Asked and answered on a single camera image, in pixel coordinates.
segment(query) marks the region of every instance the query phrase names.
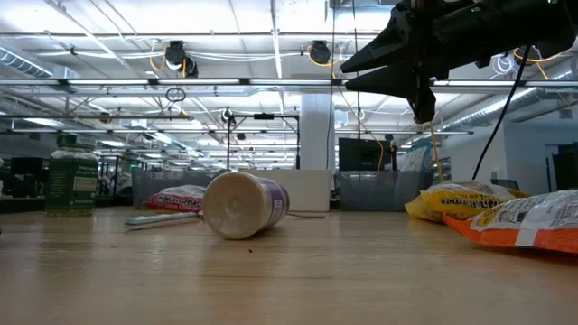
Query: gray bin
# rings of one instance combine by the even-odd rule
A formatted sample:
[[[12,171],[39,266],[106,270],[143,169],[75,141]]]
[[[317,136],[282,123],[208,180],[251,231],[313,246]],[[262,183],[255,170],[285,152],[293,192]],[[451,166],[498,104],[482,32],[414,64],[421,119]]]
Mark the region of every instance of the gray bin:
[[[346,211],[406,211],[404,205],[427,190],[431,172],[338,172],[340,208]]]
[[[140,209],[161,190],[182,186],[209,186],[212,174],[207,172],[146,172],[140,168],[131,170],[133,175],[133,207]]]

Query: desk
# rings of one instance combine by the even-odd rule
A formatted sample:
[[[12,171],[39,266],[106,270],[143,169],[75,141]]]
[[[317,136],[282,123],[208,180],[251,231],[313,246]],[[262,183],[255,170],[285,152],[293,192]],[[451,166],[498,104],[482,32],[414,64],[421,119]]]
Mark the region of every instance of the desk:
[[[478,246],[397,213],[286,217],[247,241],[142,211],[2,216],[3,324],[575,324],[578,257]]]

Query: white lid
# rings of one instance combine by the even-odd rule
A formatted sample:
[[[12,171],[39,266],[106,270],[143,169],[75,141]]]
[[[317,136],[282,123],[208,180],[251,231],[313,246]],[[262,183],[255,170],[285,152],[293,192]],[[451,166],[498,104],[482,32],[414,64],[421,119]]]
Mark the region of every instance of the white lid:
[[[244,239],[264,228],[271,214],[267,193],[244,172],[227,172],[213,180],[203,197],[207,225],[226,239]]]

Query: white pillar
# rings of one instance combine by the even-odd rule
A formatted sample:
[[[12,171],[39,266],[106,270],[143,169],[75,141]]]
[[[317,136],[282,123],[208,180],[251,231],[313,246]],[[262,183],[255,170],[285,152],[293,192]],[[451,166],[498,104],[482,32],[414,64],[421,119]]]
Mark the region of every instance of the white pillar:
[[[301,95],[301,169],[335,170],[335,124],[330,94]]]

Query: chip bag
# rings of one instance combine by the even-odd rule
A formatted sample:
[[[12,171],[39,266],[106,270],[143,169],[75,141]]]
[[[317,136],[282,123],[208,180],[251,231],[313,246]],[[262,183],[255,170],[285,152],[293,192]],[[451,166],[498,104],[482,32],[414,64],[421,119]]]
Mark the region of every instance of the chip bag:
[[[413,218],[441,223],[443,213],[464,220],[520,197],[527,195],[478,181],[446,181],[422,190],[419,197],[406,204],[406,211]]]
[[[158,213],[200,213],[205,190],[204,187],[195,185],[164,189],[154,194],[146,202],[146,207]]]
[[[460,221],[443,216],[472,241],[504,247],[535,247],[578,254],[578,190],[511,200]]]

